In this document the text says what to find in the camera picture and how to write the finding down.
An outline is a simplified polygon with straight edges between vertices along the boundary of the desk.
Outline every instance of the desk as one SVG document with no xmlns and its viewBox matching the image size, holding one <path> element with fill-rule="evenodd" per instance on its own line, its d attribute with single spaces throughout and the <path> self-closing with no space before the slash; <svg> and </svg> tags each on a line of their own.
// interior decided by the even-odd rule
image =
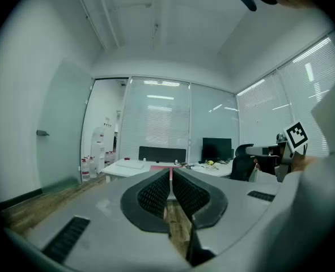
<svg viewBox="0 0 335 272">
<path fill-rule="evenodd" d="M 166 163 L 166 162 L 160 162 L 156 163 L 154 161 L 139 161 L 139 160 L 130 160 L 131 162 L 140 162 L 143 163 L 144 166 L 142 169 L 136 169 L 136 168 L 129 168 L 129 167 L 123 167 L 117 165 L 118 162 L 123 162 L 124 159 L 120 159 L 113 164 L 103 168 L 101 171 L 103 173 L 106 173 L 108 175 L 112 176 L 117 176 L 117 177 L 130 177 L 134 175 L 138 175 L 143 172 L 148 172 L 150 171 L 151 166 L 168 166 L 168 167 L 177 167 L 174 163 Z M 216 163 L 215 164 L 218 170 L 207 170 L 205 168 L 199 168 L 199 169 L 194 169 L 194 171 L 204 173 L 206 175 L 212 175 L 212 176 L 227 176 L 231 174 L 232 166 L 233 166 L 233 161 L 230 161 L 228 164 L 221 164 L 221 163 Z"/>
</svg>

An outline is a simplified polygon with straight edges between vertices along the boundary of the wall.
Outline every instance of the wall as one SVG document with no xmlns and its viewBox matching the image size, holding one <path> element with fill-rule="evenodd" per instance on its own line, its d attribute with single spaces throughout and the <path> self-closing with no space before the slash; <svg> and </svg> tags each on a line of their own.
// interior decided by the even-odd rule
<svg viewBox="0 0 335 272">
<path fill-rule="evenodd" d="M 333 29 L 316 9 L 291 9 L 258 2 L 247 12 L 220 51 L 235 92 L 255 82 L 286 59 Z"/>
<path fill-rule="evenodd" d="M 121 111 L 124 94 L 121 90 L 124 89 L 115 79 L 95 81 L 84 118 L 82 157 L 90 155 L 93 131 L 96 127 L 103 126 L 106 118 L 109 118 L 111 127 L 105 128 L 104 147 L 105 151 L 113 150 L 117 111 Z"/>
<path fill-rule="evenodd" d="M 150 48 L 121 47 L 101 55 L 92 69 L 95 77 L 151 75 L 192 81 L 232 90 L 225 63 L 201 49 L 168 45 Z"/>
<path fill-rule="evenodd" d="M 79 0 L 23 0 L 0 32 L 0 202 L 40 188 L 35 131 L 63 58 L 87 73 L 101 52 Z"/>
</svg>

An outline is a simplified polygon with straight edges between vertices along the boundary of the ceiling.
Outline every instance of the ceiling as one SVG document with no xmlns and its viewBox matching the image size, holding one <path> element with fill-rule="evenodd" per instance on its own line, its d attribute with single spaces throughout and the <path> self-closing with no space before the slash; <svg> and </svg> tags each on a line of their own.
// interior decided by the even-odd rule
<svg viewBox="0 0 335 272">
<path fill-rule="evenodd" d="M 103 47 L 199 47 L 218 54 L 247 8 L 239 0 L 81 0 Z"/>
</svg>

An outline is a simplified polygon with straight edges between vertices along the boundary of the wooden floor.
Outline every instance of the wooden floor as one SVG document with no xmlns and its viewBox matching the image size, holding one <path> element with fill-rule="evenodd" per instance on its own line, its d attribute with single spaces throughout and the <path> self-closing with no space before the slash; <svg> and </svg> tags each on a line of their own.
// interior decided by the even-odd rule
<svg viewBox="0 0 335 272">
<path fill-rule="evenodd" d="M 68 188 L 60 192 L 38 195 L 18 205 L 2 211 L 6 226 L 12 231 L 26 236 L 32 229 L 52 212 L 67 204 L 86 190 L 105 182 L 105 176 L 91 179 L 89 182 Z M 170 226 L 170 240 L 179 253 L 185 258 L 189 240 L 191 222 L 176 201 L 167 202 L 167 220 Z"/>
<path fill-rule="evenodd" d="M 171 233 L 170 240 L 185 258 L 190 242 L 191 222 L 176 201 L 167 202 L 167 222 Z"/>
</svg>

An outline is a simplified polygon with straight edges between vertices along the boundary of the bottle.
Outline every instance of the bottle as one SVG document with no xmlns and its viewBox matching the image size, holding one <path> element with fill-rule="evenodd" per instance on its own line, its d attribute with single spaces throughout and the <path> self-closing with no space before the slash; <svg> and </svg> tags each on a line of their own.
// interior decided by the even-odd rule
<svg viewBox="0 0 335 272">
<path fill-rule="evenodd" d="M 109 164 L 113 163 L 113 151 L 109 152 Z"/>
<path fill-rule="evenodd" d="M 112 152 L 108 152 L 108 159 L 109 159 L 109 165 L 111 165 L 113 162 L 112 162 Z"/>
<path fill-rule="evenodd" d="M 97 165 L 95 164 L 94 158 L 92 156 L 89 158 L 89 175 L 91 179 L 97 178 Z"/>
<path fill-rule="evenodd" d="M 116 151 L 112 151 L 112 160 L 111 160 L 111 164 L 114 163 L 116 161 Z"/>
<path fill-rule="evenodd" d="M 107 167 L 107 166 L 109 166 L 109 152 L 106 152 L 105 154 L 104 154 L 104 167 Z"/>
<path fill-rule="evenodd" d="M 87 162 L 87 159 L 82 159 L 82 180 L 83 182 L 88 181 L 90 179 L 89 174 L 89 164 Z"/>
</svg>

